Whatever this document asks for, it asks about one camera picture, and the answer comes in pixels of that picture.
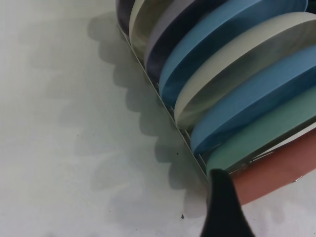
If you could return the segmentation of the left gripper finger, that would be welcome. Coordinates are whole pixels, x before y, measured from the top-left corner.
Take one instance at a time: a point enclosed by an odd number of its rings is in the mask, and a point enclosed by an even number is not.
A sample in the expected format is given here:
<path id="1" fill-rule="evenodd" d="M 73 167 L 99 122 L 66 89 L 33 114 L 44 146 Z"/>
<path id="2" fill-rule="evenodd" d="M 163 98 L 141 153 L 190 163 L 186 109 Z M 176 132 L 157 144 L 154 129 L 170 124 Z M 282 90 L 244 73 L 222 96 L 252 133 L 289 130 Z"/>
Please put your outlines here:
<path id="1" fill-rule="evenodd" d="M 202 237 L 253 237 L 229 173 L 212 169 L 208 174 L 207 215 Z"/>

